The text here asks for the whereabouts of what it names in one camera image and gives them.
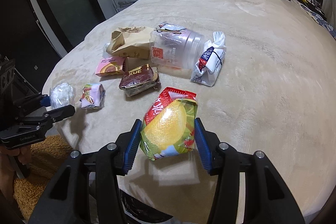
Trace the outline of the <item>left bare hand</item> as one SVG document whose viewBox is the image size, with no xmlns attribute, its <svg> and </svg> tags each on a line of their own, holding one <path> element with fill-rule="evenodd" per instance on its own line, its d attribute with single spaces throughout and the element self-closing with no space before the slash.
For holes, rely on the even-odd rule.
<svg viewBox="0 0 336 224">
<path fill-rule="evenodd" d="M 25 146 L 20 149 L 8 150 L 1 146 L 1 192 L 9 203 L 13 203 L 13 180 L 15 170 L 13 169 L 9 156 L 17 156 L 18 160 L 26 165 L 31 161 L 31 146 Z"/>
</svg>

